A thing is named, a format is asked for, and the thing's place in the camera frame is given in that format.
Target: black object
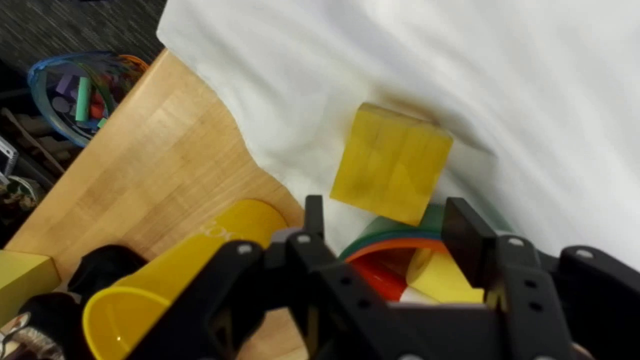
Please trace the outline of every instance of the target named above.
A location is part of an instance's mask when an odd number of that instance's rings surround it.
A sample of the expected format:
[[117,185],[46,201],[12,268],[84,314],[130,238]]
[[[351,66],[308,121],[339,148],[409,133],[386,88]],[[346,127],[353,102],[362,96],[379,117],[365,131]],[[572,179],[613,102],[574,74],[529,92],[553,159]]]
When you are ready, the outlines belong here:
[[35,296],[21,309],[21,314],[30,314],[27,326],[37,328],[41,334],[54,340],[66,360],[90,359],[83,334],[83,309],[71,294],[50,292]]
[[84,306],[90,296],[113,287],[121,278],[135,275],[144,265],[147,260],[127,247],[111,244],[97,248],[83,256],[79,270],[69,282],[69,290],[76,292]]
[[38,108],[27,85],[27,76],[5,63],[0,63],[0,108],[38,115]]
[[323,203],[267,252],[227,244],[130,355],[137,360],[235,359],[265,312],[291,309],[310,359],[620,360],[640,359],[640,275],[596,248],[560,260],[497,237],[460,199],[444,244],[487,306],[391,306],[327,248]]

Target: green object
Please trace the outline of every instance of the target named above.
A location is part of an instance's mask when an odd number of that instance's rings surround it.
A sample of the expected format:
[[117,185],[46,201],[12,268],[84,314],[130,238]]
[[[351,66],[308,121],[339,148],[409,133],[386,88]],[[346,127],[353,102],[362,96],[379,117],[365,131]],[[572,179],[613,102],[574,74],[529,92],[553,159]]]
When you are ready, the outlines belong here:
[[409,225],[379,217],[365,229],[360,238],[357,238],[348,248],[344,248],[340,259],[348,259],[366,247],[386,242],[393,238],[442,240],[442,222],[444,222],[442,205],[431,205],[419,227],[409,227]]
[[86,122],[93,106],[93,80],[83,76],[79,83],[76,122]]

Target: yellow block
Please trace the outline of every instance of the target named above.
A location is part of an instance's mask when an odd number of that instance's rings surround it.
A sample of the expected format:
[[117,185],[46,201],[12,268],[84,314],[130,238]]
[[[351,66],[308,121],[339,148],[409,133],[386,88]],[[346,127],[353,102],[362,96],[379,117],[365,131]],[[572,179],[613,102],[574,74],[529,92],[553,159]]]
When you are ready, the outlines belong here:
[[283,229],[287,222],[276,208],[261,201],[240,201],[137,275],[94,294],[83,314],[94,359],[127,359],[221,247],[255,240],[267,248]]
[[406,284],[437,302],[480,305],[484,290],[468,284],[456,260],[448,252],[421,248],[406,272]]
[[0,252],[0,325],[14,318],[21,306],[60,284],[48,256]]
[[452,148],[452,136],[373,105],[358,108],[332,199],[419,227]]

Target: red object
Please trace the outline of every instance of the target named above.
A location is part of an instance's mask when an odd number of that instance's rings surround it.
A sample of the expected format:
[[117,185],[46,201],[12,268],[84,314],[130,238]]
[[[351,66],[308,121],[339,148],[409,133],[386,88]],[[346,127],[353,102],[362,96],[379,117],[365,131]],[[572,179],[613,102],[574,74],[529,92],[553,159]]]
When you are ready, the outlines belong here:
[[102,121],[105,119],[105,106],[93,105],[90,115],[93,115],[94,121]]
[[93,102],[98,105],[98,106],[105,106],[102,95],[97,92]]
[[415,248],[374,252],[360,256],[351,265],[381,299],[398,302],[406,290],[406,268],[415,259],[415,252]]
[[431,238],[388,238],[348,256],[348,265],[388,300],[398,302],[406,290],[406,270],[419,248],[446,252],[441,240]]

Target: yellow cube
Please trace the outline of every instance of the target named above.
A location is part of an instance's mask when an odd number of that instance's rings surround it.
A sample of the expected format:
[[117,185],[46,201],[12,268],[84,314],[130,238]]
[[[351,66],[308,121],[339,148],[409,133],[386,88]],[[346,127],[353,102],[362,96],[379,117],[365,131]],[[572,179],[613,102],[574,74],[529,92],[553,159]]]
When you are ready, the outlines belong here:
[[0,252],[0,325],[14,318],[21,306],[60,284],[59,270],[48,256]]
[[448,252],[421,248],[406,272],[406,284],[437,302],[483,305],[484,290],[473,288]]
[[452,136],[437,127],[362,105],[332,199],[419,227],[451,148]]

